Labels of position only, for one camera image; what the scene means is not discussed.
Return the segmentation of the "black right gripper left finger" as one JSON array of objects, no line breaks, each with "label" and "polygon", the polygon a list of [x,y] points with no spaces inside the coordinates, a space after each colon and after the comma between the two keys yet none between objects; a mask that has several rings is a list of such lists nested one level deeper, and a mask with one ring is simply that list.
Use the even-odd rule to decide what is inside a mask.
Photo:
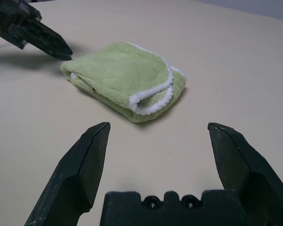
[{"label": "black right gripper left finger", "polygon": [[88,128],[58,162],[27,226],[76,226],[93,207],[99,188],[110,123]]}]

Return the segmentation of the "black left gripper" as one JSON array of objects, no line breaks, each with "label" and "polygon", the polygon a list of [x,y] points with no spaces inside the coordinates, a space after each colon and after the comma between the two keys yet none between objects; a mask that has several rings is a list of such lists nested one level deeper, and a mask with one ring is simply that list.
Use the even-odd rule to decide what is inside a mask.
[{"label": "black left gripper", "polygon": [[0,37],[23,49],[30,43],[49,56],[72,60],[73,51],[55,31],[41,23],[41,13],[30,0],[0,0]]}]

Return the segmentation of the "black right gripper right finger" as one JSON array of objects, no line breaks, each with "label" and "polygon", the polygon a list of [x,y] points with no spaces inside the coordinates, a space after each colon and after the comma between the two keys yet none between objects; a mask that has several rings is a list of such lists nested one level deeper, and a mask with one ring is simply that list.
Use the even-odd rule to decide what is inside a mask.
[{"label": "black right gripper right finger", "polygon": [[208,124],[216,169],[224,189],[235,190],[250,226],[283,226],[283,182],[238,131]]}]

